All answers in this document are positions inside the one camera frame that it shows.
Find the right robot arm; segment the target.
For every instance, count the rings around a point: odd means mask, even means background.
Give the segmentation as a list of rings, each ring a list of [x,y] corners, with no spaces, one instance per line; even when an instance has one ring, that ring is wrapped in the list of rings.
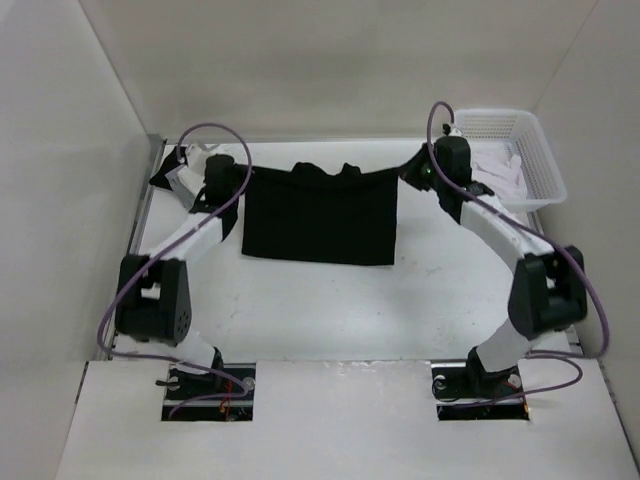
[[[469,352],[466,388],[489,394],[539,339],[585,319],[584,260],[579,249],[554,247],[509,212],[488,186],[472,178],[471,148],[460,136],[424,143],[400,177],[419,191],[435,192],[440,208],[480,238],[509,268],[507,318]]]

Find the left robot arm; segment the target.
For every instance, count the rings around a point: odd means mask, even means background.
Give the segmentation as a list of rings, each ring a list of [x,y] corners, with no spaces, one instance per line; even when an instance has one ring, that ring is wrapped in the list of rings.
[[[206,399],[224,387],[219,350],[195,329],[189,272],[201,257],[229,236],[238,220],[236,192],[246,168],[228,154],[205,161],[204,184],[186,220],[166,240],[146,254],[128,254],[120,264],[119,288],[153,257],[158,260],[131,286],[115,309],[114,327],[120,336],[149,346],[145,353],[175,358],[190,373],[190,386]]]

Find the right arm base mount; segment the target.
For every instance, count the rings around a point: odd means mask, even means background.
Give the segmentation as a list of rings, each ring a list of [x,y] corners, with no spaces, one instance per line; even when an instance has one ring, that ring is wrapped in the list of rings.
[[[473,385],[463,363],[431,365],[432,394],[440,421],[528,421],[526,401],[511,398],[523,392],[517,367],[479,386]]]

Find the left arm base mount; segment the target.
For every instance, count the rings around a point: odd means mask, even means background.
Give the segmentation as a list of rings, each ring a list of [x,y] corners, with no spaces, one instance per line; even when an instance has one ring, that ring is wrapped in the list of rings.
[[[250,422],[253,420],[257,378],[255,363],[219,363],[230,376],[243,381],[248,392],[226,378],[196,375],[174,366],[156,381],[164,389],[161,420],[164,422]]]

